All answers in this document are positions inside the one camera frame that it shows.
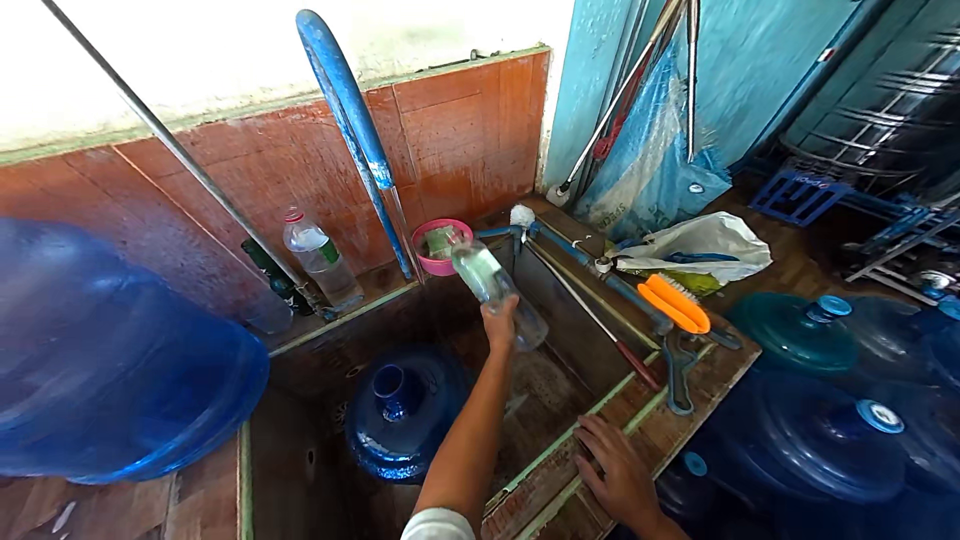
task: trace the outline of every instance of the white brush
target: white brush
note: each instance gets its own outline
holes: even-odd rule
[[[523,228],[523,234],[520,235],[520,241],[524,244],[527,243],[527,231],[536,220],[537,215],[529,207],[525,207],[524,205],[514,205],[514,207],[510,209],[510,224],[519,225]]]
[[[674,280],[670,276],[667,276],[666,274],[663,274],[661,272],[658,272],[657,275],[660,276],[665,282],[670,283],[670,286],[680,291],[680,293],[683,294],[687,298],[687,300],[690,300],[694,304],[700,304],[700,299],[697,298],[697,295],[690,292],[690,289],[681,285],[680,282],[678,282],[677,280]]]

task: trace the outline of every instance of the orange brush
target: orange brush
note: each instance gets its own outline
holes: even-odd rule
[[[697,304],[687,298],[686,289],[670,278],[657,274],[651,276],[647,283],[636,286],[640,296],[654,307],[663,311],[680,328],[690,333],[707,333],[710,331],[710,319],[707,313]]]

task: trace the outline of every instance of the blue sack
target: blue sack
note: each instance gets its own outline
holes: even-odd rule
[[[671,43],[574,215],[613,241],[640,238],[697,215],[730,189],[730,175],[712,149],[703,148],[686,162],[685,110],[686,91]]]

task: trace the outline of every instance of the green bottle label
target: green bottle label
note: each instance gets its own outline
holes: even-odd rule
[[[317,250],[324,254],[324,258],[330,264],[333,264],[340,259],[340,252],[337,251],[337,246],[333,245],[332,239],[328,239],[326,243],[317,248]]]

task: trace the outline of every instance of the white wall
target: white wall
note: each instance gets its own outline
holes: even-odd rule
[[[60,0],[164,120],[316,90],[294,16],[319,13],[361,83],[481,54],[554,48],[551,126],[574,0]],[[137,127],[113,86],[39,0],[0,7],[3,153]]]

